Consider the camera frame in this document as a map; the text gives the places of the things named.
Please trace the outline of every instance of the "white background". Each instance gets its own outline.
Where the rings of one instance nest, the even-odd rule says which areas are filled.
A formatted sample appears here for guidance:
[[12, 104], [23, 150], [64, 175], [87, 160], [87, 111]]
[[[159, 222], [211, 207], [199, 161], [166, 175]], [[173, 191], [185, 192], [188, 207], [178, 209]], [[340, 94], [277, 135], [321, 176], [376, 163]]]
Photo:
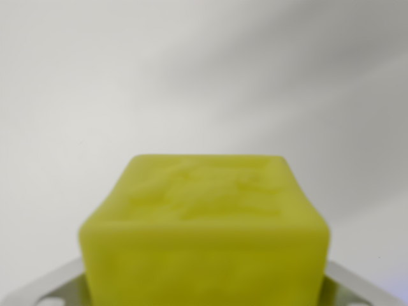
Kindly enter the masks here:
[[0, 299], [142, 153], [287, 158], [330, 257], [408, 301], [408, 3], [1, 1]]

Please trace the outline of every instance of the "soap bar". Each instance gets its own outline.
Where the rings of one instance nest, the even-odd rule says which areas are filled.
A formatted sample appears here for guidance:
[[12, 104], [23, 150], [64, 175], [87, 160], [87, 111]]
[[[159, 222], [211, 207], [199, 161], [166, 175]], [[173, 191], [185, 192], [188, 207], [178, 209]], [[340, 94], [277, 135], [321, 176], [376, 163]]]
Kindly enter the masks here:
[[315, 306], [328, 243], [279, 156], [137, 156], [80, 229], [93, 306]]

